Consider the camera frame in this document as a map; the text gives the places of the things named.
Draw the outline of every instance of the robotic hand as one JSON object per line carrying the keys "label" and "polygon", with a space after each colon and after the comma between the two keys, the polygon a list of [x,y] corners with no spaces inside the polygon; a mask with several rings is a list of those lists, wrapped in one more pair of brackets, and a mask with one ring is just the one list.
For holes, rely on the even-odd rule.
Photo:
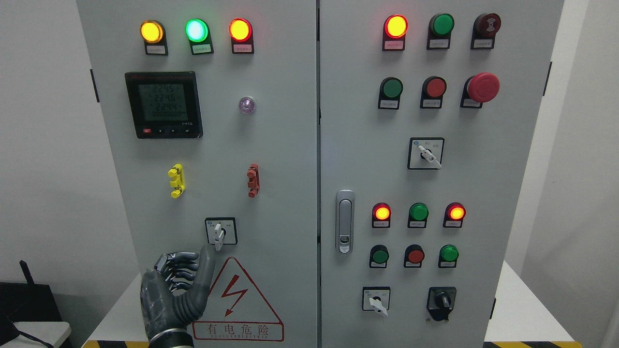
{"label": "robotic hand", "polygon": [[[163,254],[153,271],[142,276],[140,302],[149,348],[193,347],[187,325],[204,313],[215,258],[205,244],[200,254],[179,252]],[[181,295],[174,294],[185,290]]]}

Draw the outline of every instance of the electrical control cabinet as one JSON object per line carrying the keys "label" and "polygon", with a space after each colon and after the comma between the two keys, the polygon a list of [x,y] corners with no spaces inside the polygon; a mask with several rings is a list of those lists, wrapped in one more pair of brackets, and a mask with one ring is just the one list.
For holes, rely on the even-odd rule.
{"label": "electrical control cabinet", "polygon": [[323,347],[482,346],[561,7],[320,1]]}
{"label": "electrical control cabinet", "polygon": [[196,347],[316,347],[316,1],[77,5],[141,271],[225,232]]}
{"label": "electrical control cabinet", "polygon": [[561,0],[77,3],[140,268],[217,250],[197,348],[482,346]]}

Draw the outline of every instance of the red terminal connector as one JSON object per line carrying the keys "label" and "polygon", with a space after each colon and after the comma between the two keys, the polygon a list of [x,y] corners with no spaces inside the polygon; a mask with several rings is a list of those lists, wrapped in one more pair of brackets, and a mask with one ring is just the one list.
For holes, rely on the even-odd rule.
{"label": "red terminal connector", "polygon": [[247,177],[249,181],[247,181],[247,187],[249,188],[249,198],[254,198],[260,191],[260,174],[258,173],[258,165],[252,163],[249,166],[249,170],[247,171]]}

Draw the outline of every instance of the yellow black hazard stripe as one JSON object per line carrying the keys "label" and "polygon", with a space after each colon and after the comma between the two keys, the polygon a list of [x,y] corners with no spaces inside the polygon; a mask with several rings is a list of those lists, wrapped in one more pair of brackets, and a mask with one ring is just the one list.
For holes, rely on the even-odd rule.
{"label": "yellow black hazard stripe", "polygon": [[[148,342],[87,341],[82,348],[148,348]],[[484,342],[483,348],[582,348],[578,342]]]}
{"label": "yellow black hazard stripe", "polygon": [[582,346],[578,342],[484,342],[483,348],[582,348]]}

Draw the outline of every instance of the gray metal panel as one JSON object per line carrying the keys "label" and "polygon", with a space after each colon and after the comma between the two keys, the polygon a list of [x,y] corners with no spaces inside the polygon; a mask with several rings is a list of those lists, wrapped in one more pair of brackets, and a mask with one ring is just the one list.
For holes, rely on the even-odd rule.
{"label": "gray metal panel", "polygon": [[[481,347],[508,241],[562,2],[321,1],[321,234],[323,347]],[[449,50],[428,51],[430,18],[454,16]],[[475,18],[496,12],[502,27],[493,50],[470,50]],[[381,51],[392,14],[409,20],[406,49]],[[492,72],[498,96],[480,110],[459,108],[468,77]],[[423,81],[445,78],[440,110],[419,109]],[[377,110],[385,77],[404,83],[400,109]],[[443,168],[407,170],[410,137],[443,137]],[[333,198],[355,192],[355,248],[332,244]],[[462,228],[442,228],[446,206],[467,208]],[[391,206],[391,228],[372,229],[371,209]],[[408,229],[409,207],[424,202],[428,228]],[[439,249],[460,250],[455,269],[437,267]],[[368,267],[372,246],[389,248],[387,269]],[[419,244],[420,269],[403,268],[404,250]],[[389,316],[361,310],[363,286],[391,287]],[[454,286],[448,323],[430,320],[428,288]]]}
{"label": "gray metal panel", "polygon": [[[78,7],[140,267],[151,268],[163,252],[199,250],[206,217],[236,217],[238,245],[223,246],[216,273],[236,257],[284,322],[285,342],[315,347],[315,1],[83,0]],[[208,23],[214,54],[190,54],[184,25],[195,17]],[[255,54],[232,54],[228,24],[236,17],[253,25]],[[139,28],[147,19],[165,27],[169,56],[144,54]],[[197,76],[204,137],[137,139],[124,73],[188,70]],[[246,95],[257,105],[249,116],[237,106]],[[167,177],[175,163],[187,187],[179,199],[170,197]],[[255,199],[247,188],[252,163],[261,179]],[[256,314],[249,305],[245,318]],[[196,341],[213,344],[267,343]]]}

